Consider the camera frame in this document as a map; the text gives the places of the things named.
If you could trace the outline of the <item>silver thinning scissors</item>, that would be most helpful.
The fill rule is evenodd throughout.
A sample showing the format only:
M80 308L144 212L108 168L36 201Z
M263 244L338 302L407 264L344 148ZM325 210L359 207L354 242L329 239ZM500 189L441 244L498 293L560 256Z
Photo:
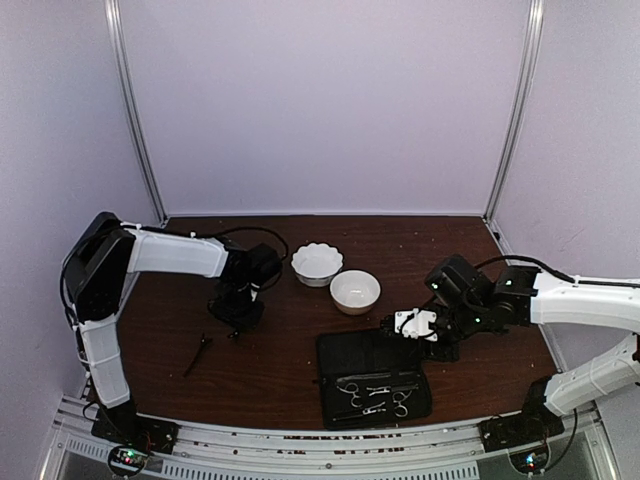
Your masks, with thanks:
M410 386L367 387L368 398L375 400L375 403L364 408L362 413L367 416L390 411L397 418L406 418L409 414L409 408L406 403L413 390L414 388Z

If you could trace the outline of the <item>black zip tool case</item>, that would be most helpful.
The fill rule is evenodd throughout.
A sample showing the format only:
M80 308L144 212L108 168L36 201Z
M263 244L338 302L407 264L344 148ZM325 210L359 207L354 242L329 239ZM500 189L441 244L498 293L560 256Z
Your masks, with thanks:
M323 426L327 430L358 430L390 426L425 418L433 411L432 393L422 368L417 341L387 336L377 329L322 334L315 340L318 384ZM337 390L337 384L358 384L363 405L354 408L350 396ZM409 414L397 418L393 413L365 416L372 406L367 387L404 387L414 390L406 405Z

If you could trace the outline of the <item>silver pointed scissors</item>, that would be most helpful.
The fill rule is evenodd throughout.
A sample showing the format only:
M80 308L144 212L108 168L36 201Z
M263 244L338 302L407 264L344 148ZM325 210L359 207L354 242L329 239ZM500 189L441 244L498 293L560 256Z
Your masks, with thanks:
M346 384L337 384L336 388L339 392L350 396L350 404L354 408L359 408L363 405L362 396L357 383L349 382Z

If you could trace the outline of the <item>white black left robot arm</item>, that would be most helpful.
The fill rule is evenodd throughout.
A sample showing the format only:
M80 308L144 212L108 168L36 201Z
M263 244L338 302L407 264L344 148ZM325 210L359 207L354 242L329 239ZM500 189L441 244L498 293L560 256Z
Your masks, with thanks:
M121 359L118 322L128 283L142 273L197 276L214 282L207 309L233 335L257 326L259 296L280 279L287 252L259 243L244 248L228 231L176 233L125 222L101 212L63 261L59 295L77 352L97 395L106 429L123 444L137 442L137 414Z

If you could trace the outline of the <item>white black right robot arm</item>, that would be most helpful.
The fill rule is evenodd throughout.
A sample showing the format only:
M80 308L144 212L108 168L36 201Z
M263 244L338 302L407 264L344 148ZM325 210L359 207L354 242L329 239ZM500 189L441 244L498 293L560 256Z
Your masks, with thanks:
M590 361L531 384L519 413L480 424L487 449L532 442L563 432L577 408L639 380L639 283L572 276L529 257L512 255L495 281L460 255L425 278L435 298L430 333L453 345L510 326L574 324L625 332L616 346Z

